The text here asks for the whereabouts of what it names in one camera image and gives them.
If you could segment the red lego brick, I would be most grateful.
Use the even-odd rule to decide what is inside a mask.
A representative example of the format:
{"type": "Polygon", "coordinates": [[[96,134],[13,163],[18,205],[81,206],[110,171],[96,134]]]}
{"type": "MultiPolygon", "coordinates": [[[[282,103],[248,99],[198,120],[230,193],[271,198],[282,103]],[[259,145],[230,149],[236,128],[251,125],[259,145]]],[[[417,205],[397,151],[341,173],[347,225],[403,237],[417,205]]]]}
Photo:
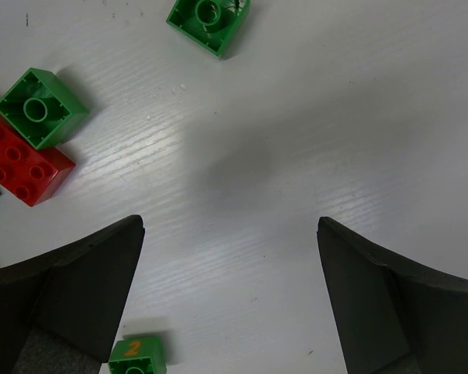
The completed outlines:
{"type": "Polygon", "coordinates": [[[75,166],[54,147],[35,150],[0,115],[0,186],[26,205],[53,197],[75,166]]]}

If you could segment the green small lego brick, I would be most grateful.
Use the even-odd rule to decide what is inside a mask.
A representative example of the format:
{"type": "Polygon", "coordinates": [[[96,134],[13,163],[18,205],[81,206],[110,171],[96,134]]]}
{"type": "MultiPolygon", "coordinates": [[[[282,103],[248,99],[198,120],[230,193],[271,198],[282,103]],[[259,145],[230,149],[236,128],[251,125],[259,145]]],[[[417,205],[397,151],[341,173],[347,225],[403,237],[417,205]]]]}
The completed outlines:
{"type": "Polygon", "coordinates": [[[166,374],[165,354],[158,336],[119,340],[109,357],[111,374],[166,374]]]}

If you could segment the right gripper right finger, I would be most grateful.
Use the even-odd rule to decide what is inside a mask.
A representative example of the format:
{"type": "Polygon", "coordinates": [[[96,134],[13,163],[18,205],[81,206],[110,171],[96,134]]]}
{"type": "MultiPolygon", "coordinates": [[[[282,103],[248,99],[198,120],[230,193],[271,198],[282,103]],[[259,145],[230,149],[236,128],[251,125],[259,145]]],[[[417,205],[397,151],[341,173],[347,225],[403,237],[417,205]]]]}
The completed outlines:
{"type": "Polygon", "coordinates": [[[349,373],[468,373],[468,280],[330,217],[317,243],[349,373]]]}

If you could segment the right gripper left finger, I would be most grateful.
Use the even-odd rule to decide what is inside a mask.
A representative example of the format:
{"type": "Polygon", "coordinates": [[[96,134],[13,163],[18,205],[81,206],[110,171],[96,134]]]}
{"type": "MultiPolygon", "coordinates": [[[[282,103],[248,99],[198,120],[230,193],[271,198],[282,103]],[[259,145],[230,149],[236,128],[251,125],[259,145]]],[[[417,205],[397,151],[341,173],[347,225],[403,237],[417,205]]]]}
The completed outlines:
{"type": "Polygon", "coordinates": [[[144,242],[130,215],[0,269],[0,373],[97,373],[112,351],[144,242]]]}

